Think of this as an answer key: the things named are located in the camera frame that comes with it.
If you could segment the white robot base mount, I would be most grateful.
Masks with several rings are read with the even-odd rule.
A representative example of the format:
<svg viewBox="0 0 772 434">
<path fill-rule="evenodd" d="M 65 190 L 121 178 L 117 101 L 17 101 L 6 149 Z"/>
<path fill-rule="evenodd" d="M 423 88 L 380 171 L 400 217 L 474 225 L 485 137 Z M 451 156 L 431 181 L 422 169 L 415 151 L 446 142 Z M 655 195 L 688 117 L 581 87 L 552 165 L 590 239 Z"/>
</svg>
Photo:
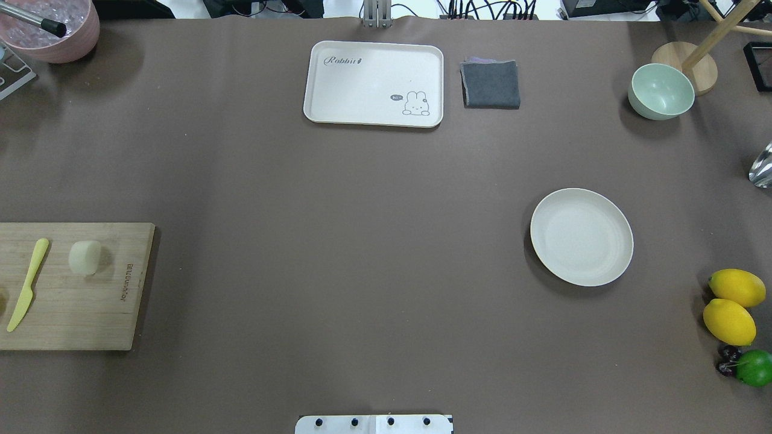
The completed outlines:
<svg viewBox="0 0 772 434">
<path fill-rule="evenodd" d="M 306 415 L 296 423 L 295 433 L 453 433 L 451 415 L 373 414 Z"/>
</svg>

